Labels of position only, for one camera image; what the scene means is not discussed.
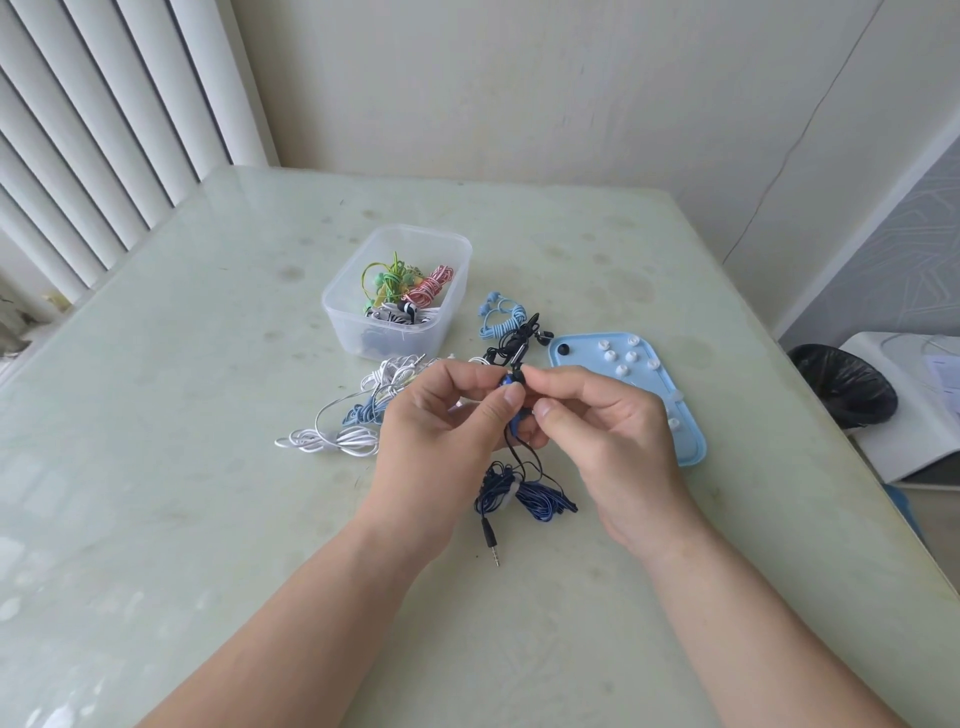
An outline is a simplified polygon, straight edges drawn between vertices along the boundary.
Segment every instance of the gray patterned wallpaper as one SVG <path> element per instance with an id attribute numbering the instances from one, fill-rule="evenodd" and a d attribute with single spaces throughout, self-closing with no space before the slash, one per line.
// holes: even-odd
<path id="1" fill-rule="evenodd" d="M 960 139 L 782 336 L 787 351 L 858 331 L 960 336 Z"/>

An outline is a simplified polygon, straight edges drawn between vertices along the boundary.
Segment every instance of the hand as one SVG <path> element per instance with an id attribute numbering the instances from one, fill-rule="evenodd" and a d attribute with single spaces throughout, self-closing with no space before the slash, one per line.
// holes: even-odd
<path id="1" fill-rule="evenodd" d="M 499 386 L 505 374 L 501 367 L 441 359 L 387 407 L 373 484 L 357 518 L 390 535 L 418 569 L 449 543 L 523 404 L 521 384 Z M 460 397 L 481 401 L 457 406 Z M 518 434 L 546 442 L 532 417 L 520 422 Z"/>
<path id="2" fill-rule="evenodd" d="M 647 562 L 704 523 L 659 397 L 583 367 L 522 372 L 542 395 L 534 404 L 540 429 L 580 469 L 615 541 Z"/>

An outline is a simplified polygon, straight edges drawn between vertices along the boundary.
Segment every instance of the person's left arm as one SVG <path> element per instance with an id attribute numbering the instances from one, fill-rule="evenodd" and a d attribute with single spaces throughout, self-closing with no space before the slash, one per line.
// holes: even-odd
<path id="1" fill-rule="evenodd" d="M 337 725 L 523 404 L 520 384 L 497 388 L 504 374 L 442 360 L 401 392 L 353 520 L 139 725 Z M 458 407 L 460 397 L 482 401 Z M 533 418 L 520 436 L 535 446 L 546 440 Z"/>

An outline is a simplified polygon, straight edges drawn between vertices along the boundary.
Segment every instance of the trash can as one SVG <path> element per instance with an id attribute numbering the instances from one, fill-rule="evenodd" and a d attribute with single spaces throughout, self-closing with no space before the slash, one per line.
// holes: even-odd
<path id="1" fill-rule="evenodd" d="M 826 344 L 801 344 L 790 361 L 843 429 L 885 423 L 897 411 L 897 392 L 859 356 Z"/>

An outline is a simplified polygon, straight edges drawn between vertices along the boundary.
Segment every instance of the person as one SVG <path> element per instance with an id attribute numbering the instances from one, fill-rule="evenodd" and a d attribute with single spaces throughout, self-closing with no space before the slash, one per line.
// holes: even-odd
<path id="1" fill-rule="evenodd" d="M 573 460 L 725 726 L 904 726 L 710 526 L 684 486 L 660 398 L 578 367 L 521 371 L 526 391 L 498 386 L 494 366 L 442 360 L 421 373 L 387 408 L 355 517 L 140 725 L 337 725 L 526 402 L 520 438 L 553 440 Z"/>

